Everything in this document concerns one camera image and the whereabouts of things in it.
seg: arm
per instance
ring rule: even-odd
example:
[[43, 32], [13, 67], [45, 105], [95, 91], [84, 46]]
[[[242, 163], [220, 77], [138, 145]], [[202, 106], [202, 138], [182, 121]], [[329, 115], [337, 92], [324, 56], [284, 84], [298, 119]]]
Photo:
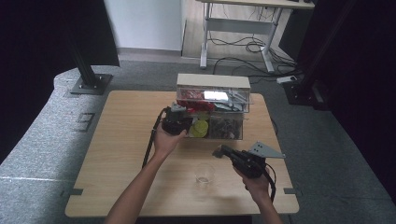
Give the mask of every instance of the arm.
[[262, 220], [268, 224], [282, 223], [279, 214], [271, 202], [270, 195], [268, 194], [269, 182], [264, 175], [256, 179], [249, 179], [237, 169], [235, 171], [242, 177], [242, 181], [247, 186], [248, 191], [253, 201], [259, 206]]
[[154, 155], [114, 203], [105, 223], [136, 222], [155, 175], [178, 141], [185, 135], [186, 131], [183, 131], [180, 135], [172, 136], [166, 133], [161, 125], [158, 126], [154, 139]]

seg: person's right arm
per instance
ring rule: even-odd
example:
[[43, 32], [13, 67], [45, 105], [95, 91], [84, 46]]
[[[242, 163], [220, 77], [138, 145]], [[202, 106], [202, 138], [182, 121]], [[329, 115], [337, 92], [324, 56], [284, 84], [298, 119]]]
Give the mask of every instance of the person's right arm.
[[283, 223], [279, 217], [279, 214], [275, 210], [273, 203], [271, 202], [270, 195], [268, 194], [269, 182], [267, 178], [262, 175], [259, 178], [249, 179], [237, 169], [235, 169], [235, 171], [242, 177], [242, 181], [250, 192], [253, 201], [259, 206], [264, 223]]

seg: wooden desk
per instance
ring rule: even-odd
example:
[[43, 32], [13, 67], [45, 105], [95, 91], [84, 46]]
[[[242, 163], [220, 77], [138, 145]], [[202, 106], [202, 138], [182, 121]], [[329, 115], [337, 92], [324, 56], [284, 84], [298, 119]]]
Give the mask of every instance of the wooden desk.
[[[69, 217], [105, 217], [113, 203], [141, 169], [150, 130], [160, 111], [176, 99], [170, 91], [113, 91], [109, 94], [91, 145], [78, 175], [65, 213]], [[220, 144], [249, 149], [260, 140], [279, 149], [264, 99], [252, 94], [254, 105], [246, 114], [244, 140], [183, 139], [154, 180], [141, 216], [229, 216], [259, 214], [257, 205], [233, 170], [231, 161], [211, 155]], [[208, 162], [216, 177], [207, 186], [195, 181], [194, 168]], [[276, 170], [275, 207], [279, 213], [296, 213], [283, 160], [268, 159]]]
[[[298, 9], [314, 9], [315, 5], [305, 3], [303, 0], [299, 2], [293, 2], [288, 0], [196, 0], [206, 4], [205, 15], [204, 15], [204, 41], [201, 46], [201, 61], [200, 67], [206, 68], [207, 59], [207, 33], [208, 31], [221, 31], [221, 32], [233, 32], [243, 34], [258, 34], [268, 35], [265, 47], [261, 47], [262, 57], [264, 58], [267, 71], [274, 73], [274, 67], [271, 63], [270, 56], [268, 54], [271, 48], [271, 43], [274, 39], [276, 27], [279, 23], [280, 15], [282, 14], [283, 8], [298, 8]], [[239, 21], [229, 19], [217, 19], [211, 18], [210, 8], [212, 4], [230, 4], [230, 5], [242, 5], [242, 6], [255, 6], [255, 7], [275, 7], [275, 17], [271, 22], [266, 21]]]

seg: hand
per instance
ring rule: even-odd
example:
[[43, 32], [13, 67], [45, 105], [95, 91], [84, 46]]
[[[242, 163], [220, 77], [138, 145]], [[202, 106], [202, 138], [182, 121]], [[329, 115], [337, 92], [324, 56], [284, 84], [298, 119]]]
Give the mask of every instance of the hand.
[[264, 175], [261, 175], [259, 178], [249, 179], [235, 167], [233, 169], [242, 177], [242, 182], [246, 185], [251, 198], [256, 204], [263, 203], [266, 200], [271, 200], [268, 194], [269, 182]]
[[171, 135], [163, 130], [163, 126], [160, 123], [155, 133], [154, 156], [159, 156], [162, 159], [166, 158], [175, 149], [177, 143], [182, 138], [186, 137], [186, 135], [187, 135], [186, 130], [183, 130], [183, 132], [181, 132], [180, 135]]

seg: person's left arm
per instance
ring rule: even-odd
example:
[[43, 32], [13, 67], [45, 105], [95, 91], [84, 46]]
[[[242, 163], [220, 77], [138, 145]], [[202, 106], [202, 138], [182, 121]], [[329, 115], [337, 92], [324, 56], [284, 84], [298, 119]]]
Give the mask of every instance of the person's left arm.
[[166, 133], [159, 125], [154, 140], [155, 152], [145, 167], [129, 184], [114, 203], [108, 213], [105, 223], [135, 223], [143, 203], [149, 194], [149, 189], [155, 175], [168, 155], [176, 147], [177, 142], [186, 136], [186, 131], [173, 136]]

